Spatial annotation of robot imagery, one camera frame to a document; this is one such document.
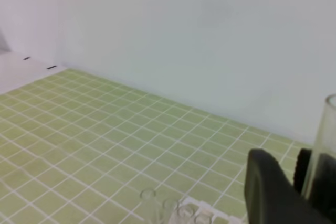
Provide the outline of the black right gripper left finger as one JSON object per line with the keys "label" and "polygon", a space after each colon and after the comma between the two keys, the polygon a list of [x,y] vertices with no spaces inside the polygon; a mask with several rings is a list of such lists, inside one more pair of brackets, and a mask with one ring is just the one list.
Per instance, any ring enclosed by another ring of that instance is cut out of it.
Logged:
{"label": "black right gripper left finger", "polygon": [[290,183],[278,161],[263,149],[248,153],[244,187],[249,223],[335,223]]}

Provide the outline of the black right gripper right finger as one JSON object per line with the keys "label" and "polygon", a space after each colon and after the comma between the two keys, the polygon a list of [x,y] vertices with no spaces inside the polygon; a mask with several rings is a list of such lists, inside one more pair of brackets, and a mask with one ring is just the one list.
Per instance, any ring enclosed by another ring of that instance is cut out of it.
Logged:
{"label": "black right gripper right finger", "polygon": [[[312,150],[302,148],[297,156],[293,187],[301,193]],[[322,154],[321,164],[313,179],[308,202],[325,216],[335,216],[335,159]]]}

